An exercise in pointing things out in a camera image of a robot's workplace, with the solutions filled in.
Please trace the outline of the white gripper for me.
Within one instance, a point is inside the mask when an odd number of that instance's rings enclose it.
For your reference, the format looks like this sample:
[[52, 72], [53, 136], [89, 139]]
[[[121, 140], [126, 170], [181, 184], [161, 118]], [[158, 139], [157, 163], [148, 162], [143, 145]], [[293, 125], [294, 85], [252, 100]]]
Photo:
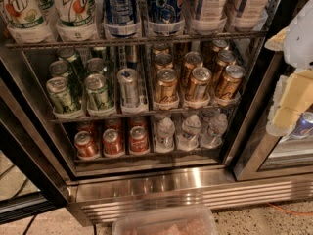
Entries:
[[266, 131], [284, 136], [292, 131], [300, 115], [313, 104], [313, 0], [309, 0], [290, 22], [265, 42], [265, 48], [284, 52], [285, 62], [296, 71], [281, 75], [273, 95]]

